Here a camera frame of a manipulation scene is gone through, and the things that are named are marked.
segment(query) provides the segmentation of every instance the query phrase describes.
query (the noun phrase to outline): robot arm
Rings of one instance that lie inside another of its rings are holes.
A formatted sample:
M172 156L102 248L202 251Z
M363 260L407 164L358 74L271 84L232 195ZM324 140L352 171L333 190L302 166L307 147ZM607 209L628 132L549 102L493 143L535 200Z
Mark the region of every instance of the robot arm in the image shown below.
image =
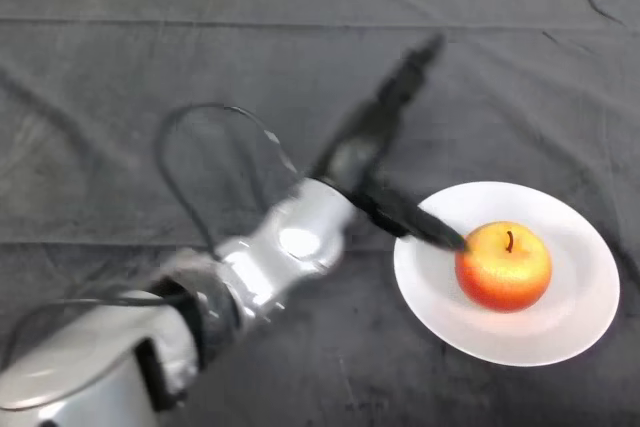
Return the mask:
M440 39L412 51L358 109L293 196L257 231L216 248L221 261L178 253L148 292L184 300L153 307L99 307L60 330L0 377L6 427L156 427L208 363L242 332L286 305L286 294L338 262L358 209L395 236L443 248L464 239L376 176L402 109L424 83Z

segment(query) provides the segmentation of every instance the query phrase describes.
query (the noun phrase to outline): red apple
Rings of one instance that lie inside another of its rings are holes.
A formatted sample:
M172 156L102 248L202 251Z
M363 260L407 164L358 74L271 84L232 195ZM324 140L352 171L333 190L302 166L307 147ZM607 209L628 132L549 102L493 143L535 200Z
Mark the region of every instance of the red apple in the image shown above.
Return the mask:
M542 241L515 222L493 222L467 237L456 254L456 277L472 300L513 312L533 305L551 281L551 256Z

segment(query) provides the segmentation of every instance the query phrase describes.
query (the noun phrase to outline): apple stem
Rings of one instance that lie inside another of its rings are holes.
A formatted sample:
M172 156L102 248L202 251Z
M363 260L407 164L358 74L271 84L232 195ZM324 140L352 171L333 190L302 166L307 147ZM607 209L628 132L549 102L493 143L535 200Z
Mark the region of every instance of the apple stem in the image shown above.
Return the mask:
M507 245L507 252L511 253L511 249L513 249L513 234L510 230L507 230L507 235L509 236L509 245Z

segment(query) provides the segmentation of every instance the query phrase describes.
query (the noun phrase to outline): white plate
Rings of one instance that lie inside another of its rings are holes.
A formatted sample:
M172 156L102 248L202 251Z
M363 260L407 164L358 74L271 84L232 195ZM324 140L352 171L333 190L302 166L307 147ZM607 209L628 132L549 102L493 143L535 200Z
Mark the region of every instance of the white plate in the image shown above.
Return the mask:
M504 365L546 365L593 345L611 324L620 280L600 234L568 205L528 187L474 182L442 190L420 204L463 235L483 224L526 225L553 262L549 288L528 309L487 310L458 286L454 255L416 239L398 240L394 263L400 292L433 333L457 349Z

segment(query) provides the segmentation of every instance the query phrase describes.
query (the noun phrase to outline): black cable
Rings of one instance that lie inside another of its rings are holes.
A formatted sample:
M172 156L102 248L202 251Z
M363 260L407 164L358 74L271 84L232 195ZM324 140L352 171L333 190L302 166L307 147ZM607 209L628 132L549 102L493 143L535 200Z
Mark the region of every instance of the black cable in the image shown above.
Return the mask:
M93 297L86 299L57 299L34 307L26 314L22 315L14 324L13 329L9 332L4 352L2 354L2 362L0 363L0 372L4 371L13 359L13 354L18 347L18 341L21 334L29 323L51 309L60 309L69 306L114 306L114 307L158 307L161 305L175 305L188 300L187 294L166 296L155 299L142 299L133 297Z
M220 260L215 252L215 245L207 224L204 222L191 202L188 201L166 163L167 141L169 139L169 135L172 133L172 128L175 128L180 123L180 121L182 121L188 114L200 109L227 110L247 117L248 119L253 121L260 129L262 129L264 134L271 142L276 144L280 160L282 161L284 166L295 174L297 174L298 172L291 163L291 160L289 159L287 154L282 149L282 145L280 144L280 140L278 139L278 137L273 132L271 132L256 115L247 110L241 109L240 107L225 105L217 102L190 104L173 110L164 119L162 119L153 142L153 157L158 172L167 185L169 191L173 194L176 201L182 206L189 219L191 219L191 221L195 225L198 233L204 241L207 252L214 259ZM188 298L189 297L187 294L173 296L169 295L164 298L155 299L139 299L129 297L93 297L79 299L58 299L38 305L37 307L34 307L29 312L21 316L15 322L12 330L9 332L8 339L4 347L4 352L2 353L2 356L0 358L0 372L6 370L11 364L14 352L18 346L18 341L20 340L20 336L25 330L25 327L38 315L41 315L42 313L47 312L50 309L60 309L69 306L157 307L161 305L175 305L176 303L187 300Z
M280 160L282 161L284 166L296 174L297 174L297 170L291 163L291 160L289 159L289 157L286 155L286 153L282 149L282 145L280 144L280 140L278 139L278 137L273 132L271 132L267 128L267 126L255 114L252 114L248 110L244 110L240 107L226 105L219 102L188 104L173 110L162 120L153 142L153 158L154 158L156 167L158 169L158 172L160 173L162 180L166 184L167 188L169 189L173 197L176 199L178 204L180 204L180 206L183 208L183 210L185 211L189 219L193 222L193 225L196 227L196 230L198 231L198 233L200 234L200 237L202 238L202 241L204 242L207 252L211 255L211 257L219 261L220 258L215 252L215 244L213 241L213 237L211 236L211 232L207 227L207 224L202 219L202 217L200 216L196 208L193 206L193 204L191 204L191 202L189 202L189 200L186 198L184 192L178 185L178 182L176 181L175 177L171 173L171 170L169 169L166 162L168 140L169 140L170 134L173 132L172 129L177 127L179 123L187 115L189 115L190 113L196 110L202 110L202 109L227 110L227 111L235 112L237 114L247 117L249 120L253 121L260 129L262 129L264 134L267 136L267 139L269 139L271 142L276 144L276 147L278 149L278 153L280 156Z

